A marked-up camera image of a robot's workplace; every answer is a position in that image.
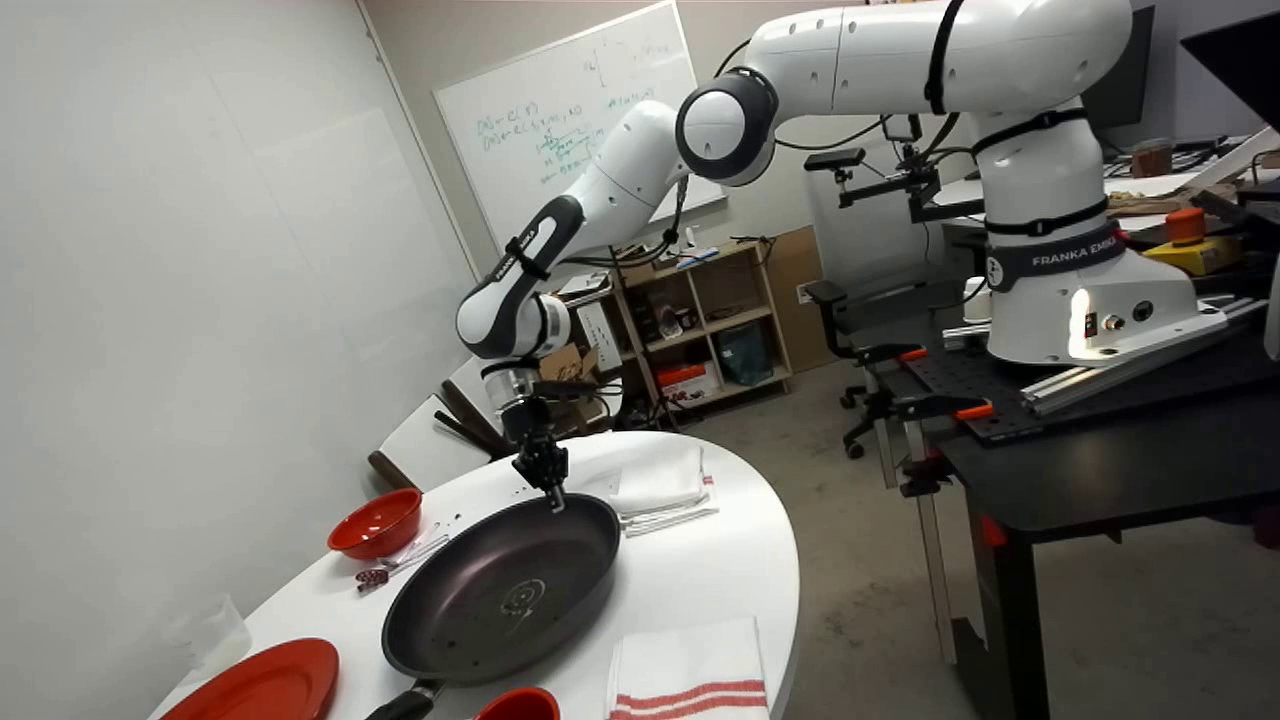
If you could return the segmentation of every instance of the round table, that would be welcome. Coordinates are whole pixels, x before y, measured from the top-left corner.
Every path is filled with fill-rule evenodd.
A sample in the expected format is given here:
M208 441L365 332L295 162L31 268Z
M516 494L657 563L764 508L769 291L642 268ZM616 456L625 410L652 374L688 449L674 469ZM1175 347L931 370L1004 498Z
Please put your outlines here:
M607 718L607 666L622 637L754 616L760 631L769 718L779 720L792 694L801 561L792 519L769 480L740 456L674 432L577 436L566 441L566 449L567 494L600 472L652 469L702 451L703 476L714 480L709 503L716 514L625 538L611 598L600 622L567 653L501 683L443 683L431 718L475 718L475 708L503 689L544 683L555 694L566 720L600 720ZM458 538L527 498L538 494L508 459L484 465L424 498L424 534L443 529ZM412 676L399 676L382 653L384 611L412 574L417 568L396 568L384 588L355 598L354 561L328 554L246 622L252 653L295 637L332 642L339 653L339 683L328 718L365 720L412 683Z

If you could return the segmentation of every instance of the red striped towel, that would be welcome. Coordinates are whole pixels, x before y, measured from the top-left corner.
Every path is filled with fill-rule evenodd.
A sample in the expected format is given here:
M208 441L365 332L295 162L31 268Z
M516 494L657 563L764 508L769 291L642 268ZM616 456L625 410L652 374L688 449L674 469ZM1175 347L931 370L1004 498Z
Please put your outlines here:
M754 622L631 631L611 653L607 720L764 720L769 689Z

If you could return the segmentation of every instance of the frying pan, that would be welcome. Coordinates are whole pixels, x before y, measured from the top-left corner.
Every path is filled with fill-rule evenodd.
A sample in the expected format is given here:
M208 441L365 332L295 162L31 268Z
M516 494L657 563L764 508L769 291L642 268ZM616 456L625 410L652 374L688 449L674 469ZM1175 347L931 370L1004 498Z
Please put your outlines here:
M527 502L447 541L384 616L384 657L417 676L369 720L428 718L440 683L490 683L577 642L611 593L616 514Z

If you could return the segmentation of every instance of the whiteboard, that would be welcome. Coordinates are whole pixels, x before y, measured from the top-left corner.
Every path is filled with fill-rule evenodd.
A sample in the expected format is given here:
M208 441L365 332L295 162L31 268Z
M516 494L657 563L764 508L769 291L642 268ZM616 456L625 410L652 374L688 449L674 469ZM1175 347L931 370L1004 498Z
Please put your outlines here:
M691 87L677 0L661 0L447 84L435 106L493 242L508 245L636 102L679 110ZM723 200L719 183L688 179L685 207L714 200Z

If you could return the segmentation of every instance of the frying pan handle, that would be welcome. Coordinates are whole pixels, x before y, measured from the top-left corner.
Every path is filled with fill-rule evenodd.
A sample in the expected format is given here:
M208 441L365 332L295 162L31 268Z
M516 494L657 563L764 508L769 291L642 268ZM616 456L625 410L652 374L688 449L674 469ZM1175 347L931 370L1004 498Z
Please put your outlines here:
M394 705L377 708L369 720L420 720L435 708L435 683L417 679Z

